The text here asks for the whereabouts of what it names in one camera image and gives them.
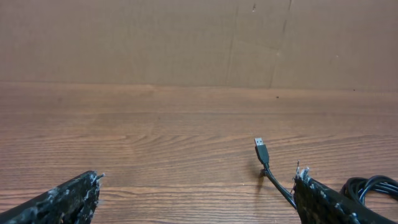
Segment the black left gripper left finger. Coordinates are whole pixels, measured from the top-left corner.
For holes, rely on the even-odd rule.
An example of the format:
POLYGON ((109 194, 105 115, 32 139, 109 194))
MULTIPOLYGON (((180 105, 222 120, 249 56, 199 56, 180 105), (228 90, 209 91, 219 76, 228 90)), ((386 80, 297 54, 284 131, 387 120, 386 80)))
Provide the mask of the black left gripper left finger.
POLYGON ((99 204, 100 179, 89 170, 1 213, 4 224, 90 224, 99 204))

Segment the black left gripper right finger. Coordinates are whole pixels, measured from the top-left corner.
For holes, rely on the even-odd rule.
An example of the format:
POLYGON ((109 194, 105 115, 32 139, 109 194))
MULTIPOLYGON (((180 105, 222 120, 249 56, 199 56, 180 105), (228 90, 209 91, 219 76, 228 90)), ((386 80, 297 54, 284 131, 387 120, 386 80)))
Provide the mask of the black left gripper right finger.
POLYGON ((397 198, 397 181, 385 175, 352 177, 340 191, 312 178, 309 168, 296 171, 294 201, 302 223, 388 224, 392 220, 365 205, 370 191, 397 198))

